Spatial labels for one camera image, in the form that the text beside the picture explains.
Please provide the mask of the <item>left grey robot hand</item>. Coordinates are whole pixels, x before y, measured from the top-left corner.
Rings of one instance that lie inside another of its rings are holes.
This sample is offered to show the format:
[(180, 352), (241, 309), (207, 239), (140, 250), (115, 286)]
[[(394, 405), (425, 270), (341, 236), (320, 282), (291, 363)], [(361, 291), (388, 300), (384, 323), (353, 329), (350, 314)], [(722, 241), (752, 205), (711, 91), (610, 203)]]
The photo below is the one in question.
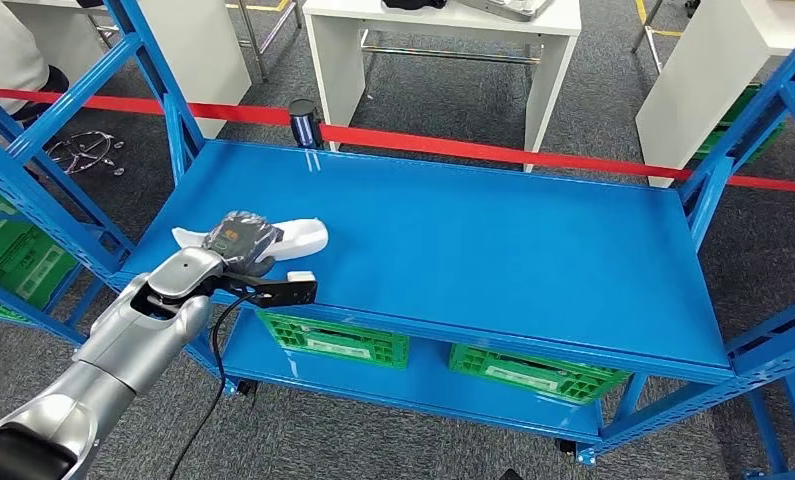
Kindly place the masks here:
[(283, 237), (284, 231), (262, 216), (248, 211), (230, 211), (207, 234), (201, 246), (221, 255), (227, 272), (262, 277), (276, 262), (273, 255), (262, 255)]

